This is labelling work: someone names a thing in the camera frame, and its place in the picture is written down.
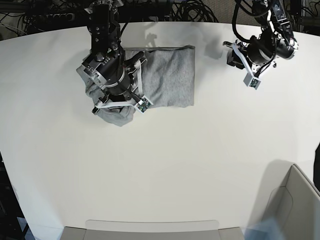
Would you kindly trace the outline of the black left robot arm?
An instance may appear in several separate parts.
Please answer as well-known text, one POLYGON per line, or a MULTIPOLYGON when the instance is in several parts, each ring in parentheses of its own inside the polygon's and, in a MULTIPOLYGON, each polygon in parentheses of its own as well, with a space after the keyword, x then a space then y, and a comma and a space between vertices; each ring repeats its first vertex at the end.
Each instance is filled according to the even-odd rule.
POLYGON ((249 67, 266 68, 277 57, 290 60, 299 45, 294 36, 293 27, 288 20, 279 0, 253 0, 245 8, 245 0, 236 0, 231 26, 236 42, 236 49, 243 54, 249 67), (260 25, 259 36, 245 38, 237 30, 238 12, 242 10, 253 17, 260 25))

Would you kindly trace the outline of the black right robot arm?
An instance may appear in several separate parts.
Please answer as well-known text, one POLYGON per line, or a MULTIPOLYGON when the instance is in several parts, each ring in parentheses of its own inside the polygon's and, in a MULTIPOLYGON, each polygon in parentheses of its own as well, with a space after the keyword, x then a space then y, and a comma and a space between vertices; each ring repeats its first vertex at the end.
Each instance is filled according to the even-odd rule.
POLYGON ((91 49, 76 71, 83 80, 92 81, 102 92, 94 102, 93 114, 123 107, 133 107, 144 113, 152 105, 142 88, 144 52, 139 51, 126 59, 121 46, 124 31, 119 24, 118 8, 121 6, 121 0, 93 0, 86 8, 91 49))

